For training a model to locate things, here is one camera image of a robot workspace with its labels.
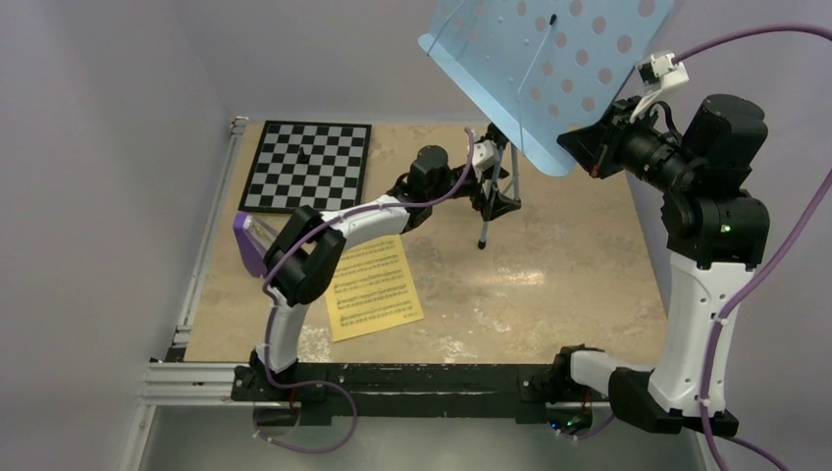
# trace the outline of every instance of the beige tabletop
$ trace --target beige tabletop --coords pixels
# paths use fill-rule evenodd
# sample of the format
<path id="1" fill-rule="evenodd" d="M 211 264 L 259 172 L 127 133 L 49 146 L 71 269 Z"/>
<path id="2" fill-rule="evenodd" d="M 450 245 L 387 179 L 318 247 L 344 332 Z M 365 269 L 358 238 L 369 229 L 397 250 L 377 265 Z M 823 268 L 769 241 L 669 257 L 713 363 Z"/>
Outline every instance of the beige tabletop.
<path id="1" fill-rule="evenodd" d="M 262 129 L 249 125 L 239 148 L 188 361 L 244 361 L 263 341 L 269 300 L 243 268 L 232 231 Z M 444 147 L 451 167 L 464 163 L 462 127 L 373 126 L 363 200 L 390 189 L 427 144 Z M 523 207 L 492 223 L 485 250 L 477 248 L 482 220 L 467 199 L 438 206 L 402 236 L 424 320 L 334 343 L 322 297 L 309 309 L 300 359 L 549 362 L 562 346 L 585 342 L 656 361 L 665 318 L 623 174 L 598 182 L 576 170 L 555 179 L 522 157 L 520 169 Z M 263 218 L 275 228 L 286 220 Z"/>

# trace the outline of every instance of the metal tripod leg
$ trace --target metal tripod leg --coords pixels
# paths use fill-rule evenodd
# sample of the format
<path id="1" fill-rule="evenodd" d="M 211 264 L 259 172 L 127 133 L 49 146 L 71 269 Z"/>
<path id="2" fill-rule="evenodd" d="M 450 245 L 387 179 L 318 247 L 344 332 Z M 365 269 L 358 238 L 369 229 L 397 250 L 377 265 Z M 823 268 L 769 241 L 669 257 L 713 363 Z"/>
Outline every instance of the metal tripod leg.
<path id="1" fill-rule="evenodd" d="M 514 201 L 520 201 L 520 163 L 517 161 L 517 147 L 511 144 L 511 183 L 514 187 Z"/>
<path id="2" fill-rule="evenodd" d="M 492 213 L 492 209 L 494 208 L 494 201 L 496 200 L 496 194 L 499 193 L 499 169 L 502 168 L 502 153 L 505 149 L 503 147 L 498 147 L 496 150 L 496 163 L 494 164 L 494 171 L 492 172 L 492 179 L 489 183 L 489 194 L 487 195 L 487 202 L 488 209 L 486 211 L 486 220 L 483 221 L 483 229 L 480 231 L 480 240 L 477 242 L 477 247 L 481 250 L 486 248 L 486 239 L 489 236 L 489 218 Z"/>

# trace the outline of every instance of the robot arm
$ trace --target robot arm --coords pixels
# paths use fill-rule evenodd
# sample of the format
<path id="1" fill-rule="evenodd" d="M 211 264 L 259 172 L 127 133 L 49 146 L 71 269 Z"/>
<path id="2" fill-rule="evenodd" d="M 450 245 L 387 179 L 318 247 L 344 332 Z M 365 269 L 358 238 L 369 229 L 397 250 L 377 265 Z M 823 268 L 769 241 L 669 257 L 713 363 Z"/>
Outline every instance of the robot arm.
<path id="1" fill-rule="evenodd" d="M 558 138 L 594 178 L 627 170 L 663 193 L 662 222 L 671 250 L 672 291 L 664 348 L 655 367 L 620 362 L 582 346 L 555 360 L 562 384 L 609 397 L 619 419 L 648 432 L 701 430 L 701 404 L 714 435 L 733 436 L 738 421 L 725 407 L 723 383 L 733 324 L 716 313 L 754 275 L 768 234 L 765 206 L 740 189 L 767 136 L 763 112 L 730 95 L 702 103 L 685 135 L 655 129 L 657 115 L 630 122 L 638 98 L 614 103 L 588 128 Z M 713 323 L 723 324 L 716 354 L 706 355 Z M 711 371 L 710 378 L 703 371 Z M 700 398 L 702 383 L 708 397 Z"/>
<path id="2" fill-rule="evenodd" d="M 704 403 L 714 434 L 733 436 L 739 423 L 726 409 L 723 395 L 732 325 L 724 326 L 713 357 L 708 358 L 705 350 L 713 323 L 720 322 L 713 313 L 746 284 L 762 258 L 768 215 L 762 203 L 740 185 L 766 137 L 763 114 L 740 98 L 712 95 L 682 136 L 662 102 L 654 106 L 664 109 L 670 132 L 655 129 L 654 106 L 631 122 L 639 103 L 638 98 L 620 100 L 597 124 L 562 134 L 558 142 L 594 178 L 627 170 L 663 193 L 662 221 L 673 252 L 673 279 L 660 360 L 654 366 L 632 365 L 582 345 L 564 347 L 550 374 L 543 375 L 535 387 L 555 392 L 591 388 L 609 397 L 617 418 L 653 433 L 679 433 L 683 427 L 700 430 L 699 411 Z M 466 176 L 453 197 L 470 197 L 476 208 L 483 198 L 483 172 L 497 171 L 487 167 L 504 145 L 488 138 L 477 144 L 475 172 Z M 269 340 L 269 361 L 261 363 L 281 373 L 297 361 L 297 342 L 308 306 L 325 292 L 345 249 L 378 236 L 411 231 L 431 215 L 430 207 L 391 208 L 390 203 L 431 201 L 461 176 L 461 168 L 447 166 L 443 149 L 427 146 L 409 173 L 386 195 L 367 204 L 379 206 L 379 211 L 341 218 L 338 212 L 318 213 L 303 207 L 278 234 L 268 228 L 257 231 L 257 220 L 241 215 L 237 239 L 244 260 L 244 242 L 255 245 L 255 236 L 260 235 L 260 249 L 248 251 L 257 253 L 262 263 L 246 263 L 252 275 L 259 276 L 268 273 L 313 228 L 339 219 L 316 235 L 314 248 L 295 253 L 272 279 L 270 290 L 278 299 L 279 311 Z M 256 349 L 258 358 L 265 359 L 264 354 L 262 347 Z M 710 378 L 704 377 L 705 370 L 712 371 Z M 710 385 L 707 398 L 698 396 L 703 383 Z"/>
<path id="3" fill-rule="evenodd" d="M 488 134 L 475 144 L 474 172 L 468 173 L 452 197 L 469 197 L 472 203 L 482 199 L 482 174 L 494 166 L 493 156 L 501 151 L 499 146 L 500 142 L 490 140 Z M 410 172 L 399 177 L 390 191 L 360 205 L 377 207 L 377 211 L 343 217 L 357 207 L 322 213 L 302 207 L 291 215 L 279 233 L 254 216 L 239 213 L 234 221 L 237 243 L 249 273 L 258 277 L 271 271 L 289 248 L 313 228 L 335 221 L 312 239 L 314 248 L 295 253 L 272 279 L 269 290 L 278 302 L 278 310 L 269 338 L 269 361 L 263 363 L 269 364 L 275 373 L 281 373 L 297 361 L 297 343 L 309 305 L 326 291 L 345 250 L 380 236 L 403 234 L 419 227 L 433 209 L 397 204 L 427 202 L 446 194 L 463 178 L 462 171 L 463 167 L 448 167 L 444 149 L 429 145 L 419 151 Z M 258 358 L 264 358 L 264 345 L 257 346 L 255 351 Z"/>

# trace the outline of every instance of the gray wall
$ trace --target gray wall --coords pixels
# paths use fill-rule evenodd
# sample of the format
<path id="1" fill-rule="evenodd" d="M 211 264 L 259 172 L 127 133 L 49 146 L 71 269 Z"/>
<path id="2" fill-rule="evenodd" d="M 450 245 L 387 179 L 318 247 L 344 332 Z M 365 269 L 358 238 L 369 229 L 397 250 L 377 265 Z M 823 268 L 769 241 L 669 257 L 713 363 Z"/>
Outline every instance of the gray wall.
<path id="1" fill-rule="evenodd" d="M 226 112 L 168 0 L 0 2 L 3 469 L 115 469 Z"/>
<path id="2" fill-rule="evenodd" d="M 829 27 L 832 5 L 688 0 L 661 45 L 680 52 L 741 27 L 789 21 Z M 747 188 L 771 214 L 768 257 L 832 167 L 829 58 L 830 43 L 815 37 L 778 33 L 745 39 L 688 60 L 691 82 L 669 100 L 680 127 L 709 93 L 734 93 L 765 109 L 770 136 Z M 661 200 L 642 183 L 632 189 L 666 305 L 670 279 Z M 832 198 L 827 199 L 780 267 L 741 307 L 726 380 L 740 435 L 792 469 L 829 469 L 832 462 Z M 745 450 L 726 446 L 726 454 L 732 469 L 768 469 Z"/>
<path id="3" fill-rule="evenodd" d="M 226 108 L 256 118 L 482 120 L 416 39 L 436 1 L 174 0 Z"/>

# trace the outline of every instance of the black and white checkerboard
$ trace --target black and white checkerboard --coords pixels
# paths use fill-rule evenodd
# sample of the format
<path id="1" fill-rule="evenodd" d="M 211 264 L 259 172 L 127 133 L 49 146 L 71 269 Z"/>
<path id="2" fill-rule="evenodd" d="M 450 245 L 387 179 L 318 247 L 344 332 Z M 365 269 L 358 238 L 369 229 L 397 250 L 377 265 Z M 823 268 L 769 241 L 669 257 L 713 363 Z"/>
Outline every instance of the black and white checkerboard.
<path id="1" fill-rule="evenodd" d="M 290 213 L 305 205 L 337 211 L 359 204 L 369 143 L 369 125 L 266 122 L 240 211 Z"/>

